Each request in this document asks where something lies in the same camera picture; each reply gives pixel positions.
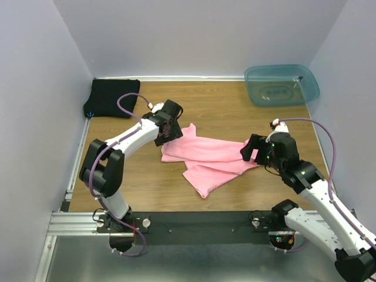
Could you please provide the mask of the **pink t-shirt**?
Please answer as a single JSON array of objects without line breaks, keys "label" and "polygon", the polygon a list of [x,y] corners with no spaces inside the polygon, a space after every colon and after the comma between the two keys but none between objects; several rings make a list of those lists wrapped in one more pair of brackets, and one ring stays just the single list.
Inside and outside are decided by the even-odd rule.
[{"label": "pink t-shirt", "polygon": [[197,135],[196,126],[182,129],[183,136],[164,144],[162,162],[183,162],[184,178],[205,199],[214,189],[258,166],[254,161],[257,150],[249,161],[244,161],[240,150],[245,142],[212,139]]}]

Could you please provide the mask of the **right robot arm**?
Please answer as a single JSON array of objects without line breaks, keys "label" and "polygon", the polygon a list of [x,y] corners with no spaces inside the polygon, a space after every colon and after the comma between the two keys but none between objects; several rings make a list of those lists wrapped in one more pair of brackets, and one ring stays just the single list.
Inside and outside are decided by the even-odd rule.
[{"label": "right robot arm", "polygon": [[286,132],[251,135],[240,151],[243,160],[254,160],[278,172],[282,181],[305,198],[325,221],[311,220],[291,200],[273,207],[281,225],[301,233],[334,262],[345,281],[366,281],[375,275],[375,234],[344,206],[324,175],[299,157],[296,141]]}]

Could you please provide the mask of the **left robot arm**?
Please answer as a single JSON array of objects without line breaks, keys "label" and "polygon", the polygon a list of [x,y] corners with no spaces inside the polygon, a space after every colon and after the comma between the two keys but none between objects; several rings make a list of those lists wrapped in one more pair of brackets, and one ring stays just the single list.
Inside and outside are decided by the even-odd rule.
[{"label": "left robot arm", "polygon": [[109,218],[127,227],[131,225],[132,209],[119,190],[125,160],[149,142],[162,146],[183,136],[178,123],[183,108],[179,104],[168,99],[156,105],[150,103],[148,108],[150,111],[127,131],[106,141],[92,141],[79,172],[79,179]]}]

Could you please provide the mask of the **blue translucent plastic bin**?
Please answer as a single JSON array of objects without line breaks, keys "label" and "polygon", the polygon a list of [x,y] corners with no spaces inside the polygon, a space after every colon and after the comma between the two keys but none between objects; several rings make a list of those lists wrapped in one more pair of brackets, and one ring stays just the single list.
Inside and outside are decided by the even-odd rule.
[{"label": "blue translucent plastic bin", "polygon": [[253,66],[245,71],[244,81],[258,107],[303,105],[320,95],[313,73],[298,64]]}]

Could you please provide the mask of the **folded black t-shirt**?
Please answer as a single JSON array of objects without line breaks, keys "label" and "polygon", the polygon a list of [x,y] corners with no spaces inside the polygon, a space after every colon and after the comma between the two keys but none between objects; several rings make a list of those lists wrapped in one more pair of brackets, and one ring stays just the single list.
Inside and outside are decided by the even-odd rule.
[{"label": "folded black t-shirt", "polygon": [[86,118],[119,117],[129,119],[127,114],[119,109],[118,99],[128,93],[139,93],[139,80],[94,79],[92,81],[89,99],[83,106]]}]

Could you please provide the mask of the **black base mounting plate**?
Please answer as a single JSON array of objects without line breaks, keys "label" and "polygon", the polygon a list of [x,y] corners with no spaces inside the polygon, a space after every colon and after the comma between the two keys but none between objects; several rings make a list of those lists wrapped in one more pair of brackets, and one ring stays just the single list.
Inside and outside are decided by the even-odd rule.
[{"label": "black base mounting plate", "polygon": [[194,244],[269,244],[272,231],[270,211],[134,211],[128,224],[134,230],[94,213],[97,232],[110,234],[110,242],[141,246]]}]

